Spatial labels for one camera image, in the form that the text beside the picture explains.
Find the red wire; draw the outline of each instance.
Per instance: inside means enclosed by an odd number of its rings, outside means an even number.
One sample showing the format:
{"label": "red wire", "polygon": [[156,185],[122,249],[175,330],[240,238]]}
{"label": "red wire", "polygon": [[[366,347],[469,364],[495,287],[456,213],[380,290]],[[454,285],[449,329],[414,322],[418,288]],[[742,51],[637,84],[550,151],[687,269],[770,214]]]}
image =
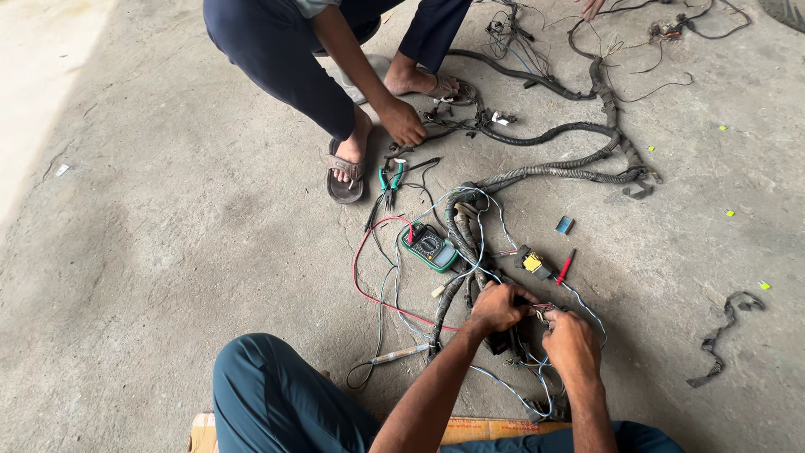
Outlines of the red wire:
{"label": "red wire", "polygon": [[[408,229],[408,243],[413,243],[413,242],[414,242],[414,226],[413,226],[413,225],[411,225],[411,222],[410,222],[410,221],[409,221],[407,218],[402,218],[402,217],[399,217],[399,216],[397,216],[397,215],[393,215],[393,216],[391,216],[391,217],[386,217],[386,218],[384,218],[384,219],[378,220],[378,221],[377,221],[377,222],[376,222],[374,225],[372,225],[372,227],[371,227],[370,229],[368,229],[368,230],[366,231],[366,234],[363,236],[363,240],[361,241],[361,245],[357,246],[357,251],[355,252],[355,258],[353,259],[353,283],[355,284],[355,289],[357,289],[357,291],[358,291],[358,292],[359,292],[359,293],[360,293],[360,294],[361,294],[363,297],[366,297],[367,299],[369,299],[370,301],[372,301],[372,302],[374,302],[374,303],[376,303],[376,304],[383,305],[383,306],[384,306],[384,307],[386,307],[387,309],[390,309],[390,310],[396,311],[397,313],[404,314],[404,315],[406,315],[406,316],[410,316],[410,317],[412,317],[413,319],[416,319],[417,321],[421,321],[421,322],[424,322],[425,324],[428,324],[428,325],[430,325],[430,326],[433,326],[433,322],[430,322],[430,321],[428,321],[427,319],[420,318],[419,316],[417,316],[417,315],[415,315],[415,314],[410,314],[410,313],[408,313],[408,312],[407,312],[407,311],[405,311],[405,310],[401,310],[401,309],[399,309],[399,308],[397,308],[397,307],[395,307],[395,306],[392,306],[392,305],[386,304],[385,302],[381,302],[381,301],[379,301],[378,299],[375,299],[374,297],[371,297],[369,294],[364,293],[364,292],[361,290],[361,287],[359,287],[359,286],[357,285],[357,257],[358,257],[358,256],[361,254],[361,249],[363,248],[363,244],[366,242],[366,239],[367,239],[367,238],[369,238],[369,235],[370,235],[370,234],[372,234],[372,230],[373,230],[373,229],[374,229],[374,228],[375,228],[377,225],[379,225],[379,224],[380,224],[380,223],[382,223],[382,222],[385,222],[386,220],[391,220],[391,219],[393,219],[393,218],[396,218],[396,219],[398,219],[398,220],[402,220],[402,221],[404,221],[405,223],[407,223],[407,224],[408,224],[408,226],[410,227],[410,228]],[[444,330],[452,330],[452,331],[454,331],[454,332],[457,332],[457,331],[458,331],[458,329],[456,329],[455,327],[446,327],[446,326],[442,326],[442,329],[444,329]]]}

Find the person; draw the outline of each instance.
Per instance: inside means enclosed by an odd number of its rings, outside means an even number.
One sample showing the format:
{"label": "person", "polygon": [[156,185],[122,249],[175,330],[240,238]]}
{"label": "person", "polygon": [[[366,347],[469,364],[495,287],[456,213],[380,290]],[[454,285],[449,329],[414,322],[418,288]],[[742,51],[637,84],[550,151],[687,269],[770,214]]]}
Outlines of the person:
{"label": "person", "polygon": [[[416,92],[439,99],[460,91],[456,78],[438,71],[473,0],[419,2],[385,80],[372,69],[353,30],[365,29],[402,1],[204,0],[209,37],[229,61],[332,136],[325,157],[326,185],[339,203],[355,202],[363,193],[363,158],[372,121],[313,52],[324,49],[335,60],[401,145],[419,144],[427,132],[416,110],[395,96]],[[588,0],[582,8],[585,18],[595,17],[604,1]]]}
{"label": "person", "polygon": [[577,314],[561,310],[545,315],[551,329],[543,336],[543,347],[568,391],[573,427],[440,447],[459,388],[483,339],[535,313],[533,307],[514,306],[515,296],[538,303],[522,286],[489,283],[467,321],[383,424],[281,339],[251,334],[233,340],[221,350],[213,369],[213,407],[221,453],[682,452],[660,430],[609,421],[596,336]]}

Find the tire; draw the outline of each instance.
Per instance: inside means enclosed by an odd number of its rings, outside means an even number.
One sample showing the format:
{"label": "tire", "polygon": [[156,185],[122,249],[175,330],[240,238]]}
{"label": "tire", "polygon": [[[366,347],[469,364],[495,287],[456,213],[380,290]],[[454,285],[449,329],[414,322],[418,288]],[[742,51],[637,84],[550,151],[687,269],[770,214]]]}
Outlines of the tire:
{"label": "tire", "polygon": [[787,26],[805,33],[805,0],[759,0],[769,15]]}

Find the foot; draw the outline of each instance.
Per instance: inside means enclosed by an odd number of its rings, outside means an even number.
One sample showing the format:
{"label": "foot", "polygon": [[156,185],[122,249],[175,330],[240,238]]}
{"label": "foot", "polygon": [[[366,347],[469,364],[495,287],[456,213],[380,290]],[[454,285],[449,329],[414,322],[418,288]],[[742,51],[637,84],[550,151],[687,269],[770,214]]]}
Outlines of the foot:
{"label": "foot", "polygon": [[[448,77],[450,86],[457,92],[459,89],[458,80]],[[394,96],[410,93],[427,93],[436,87],[436,76],[423,73],[416,66],[416,61],[397,52],[391,61],[389,72],[383,84]]]}
{"label": "foot", "polygon": [[[354,164],[361,162],[366,155],[366,139],[372,131],[372,119],[364,112],[361,107],[355,106],[355,128],[349,138],[338,145],[336,157],[340,157],[347,162]],[[333,176],[341,182],[350,182],[349,174],[341,170],[333,169]]]}

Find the sandal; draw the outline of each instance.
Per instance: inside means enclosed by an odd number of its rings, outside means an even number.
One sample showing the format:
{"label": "sandal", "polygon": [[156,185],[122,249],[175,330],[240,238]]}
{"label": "sandal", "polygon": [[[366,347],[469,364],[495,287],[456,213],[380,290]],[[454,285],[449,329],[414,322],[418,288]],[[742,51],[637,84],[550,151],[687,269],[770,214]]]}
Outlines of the sandal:
{"label": "sandal", "polygon": [[[340,157],[336,157],[336,151],[338,151],[338,145],[340,144],[341,142],[336,139],[330,140],[329,154],[324,157],[324,162],[327,164],[325,185],[327,185],[327,193],[330,194],[330,198],[335,200],[336,203],[346,205],[358,201],[363,195],[363,162],[347,162]],[[351,181],[341,182],[337,180],[335,175],[332,174],[333,169],[346,172],[349,174]]]}
{"label": "sandal", "polygon": [[478,96],[478,90],[475,89],[474,86],[470,85],[469,83],[462,81],[461,79],[454,77],[458,81],[458,93],[453,90],[450,86],[450,82],[448,81],[447,76],[443,76],[439,73],[432,73],[427,70],[427,68],[419,67],[419,70],[423,73],[433,74],[436,76],[436,86],[428,91],[427,93],[423,93],[424,96],[433,99],[452,99],[450,104],[454,106],[468,106],[475,102],[475,99]]}

